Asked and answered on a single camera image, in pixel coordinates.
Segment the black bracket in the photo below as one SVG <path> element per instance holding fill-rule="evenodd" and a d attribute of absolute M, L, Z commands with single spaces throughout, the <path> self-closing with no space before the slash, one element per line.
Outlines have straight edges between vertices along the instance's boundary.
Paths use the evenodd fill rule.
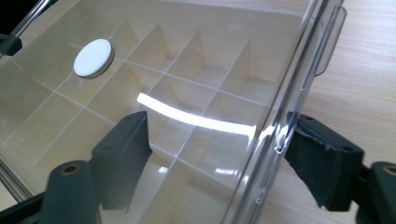
<path fill-rule="evenodd" d="M 396 164 L 362 164 L 364 151 L 340 134 L 301 115 L 286 160 L 319 206 L 348 211 L 359 206 L 357 223 L 396 223 Z"/>
<path fill-rule="evenodd" d="M 0 212 L 0 223 L 101 223 L 99 204 L 129 209 L 151 153 L 147 113 L 127 116 L 92 150 L 90 162 L 52 170 L 46 191 Z"/>
<path fill-rule="evenodd" d="M 13 35 L 0 34 L 0 54 L 13 56 L 22 49 L 22 41 Z"/>

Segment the light wood surface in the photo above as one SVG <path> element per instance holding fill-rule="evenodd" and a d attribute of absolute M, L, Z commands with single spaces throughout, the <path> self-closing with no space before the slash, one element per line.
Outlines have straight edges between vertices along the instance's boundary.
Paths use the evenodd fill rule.
<path fill-rule="evenodd" d="M 396 162 L 396 1 L 346 0 L 346 22 L 327 71 L 315 78 L 303 113 L 366 151 L 364 163 Z M 354 223 L 317 208 L 283 161 L 264 207 L 265 223 Z"/>

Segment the plastic latch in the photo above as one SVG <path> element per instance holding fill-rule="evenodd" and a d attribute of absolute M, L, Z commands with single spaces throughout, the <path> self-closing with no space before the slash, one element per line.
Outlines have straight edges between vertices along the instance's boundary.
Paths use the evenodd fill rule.
<path fill-rule="evenodd" d="M 323 74 L 329 65 L 338 37 L 344 25 L 347 11 L 343 7 L 337 8 L 331 17 L 331 23 L 324 33 L 324 41 L 319 47 L 319 61 L 315 69 L 315 76 Z"/>

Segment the clear plastic box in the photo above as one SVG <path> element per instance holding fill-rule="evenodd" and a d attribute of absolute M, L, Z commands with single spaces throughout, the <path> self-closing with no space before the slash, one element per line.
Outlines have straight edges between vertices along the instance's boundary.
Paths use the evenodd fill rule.
<path fill-rule="evenodd" d="M 131 211 L 104 211 L 104 223 L 255 223 L 330 59 L 342 1 L 71 5 L 55 4 L 61 16 L 0 63 L 4 164 L 40 193 L 53 168 L 89 160 L 121 118 L 144 110 L 153 155 Z M 98 38 L 112 44 L 113 63 L 76 76 L 78 52 Z"/>

